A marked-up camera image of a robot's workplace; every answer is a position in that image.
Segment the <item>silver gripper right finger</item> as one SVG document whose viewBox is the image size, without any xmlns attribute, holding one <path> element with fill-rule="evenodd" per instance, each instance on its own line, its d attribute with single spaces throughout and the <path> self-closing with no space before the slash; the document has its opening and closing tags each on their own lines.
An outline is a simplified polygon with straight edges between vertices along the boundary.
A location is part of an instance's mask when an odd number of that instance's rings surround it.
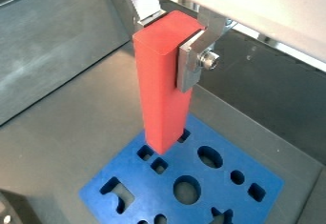
<svg viewBox="0 0 326 224">
<path fill-rule="evenodd" d="M 199 7 L 198 23 L 203 25 L 203 29 L 196 31 L 178 48 L 176 87 L 182 92 L 187 92 L 199 82 L 202 70 L 215 69 L 219 55 L 212 51 L 212 46 L 237 24 L 206 7 Z"/>
</svg>

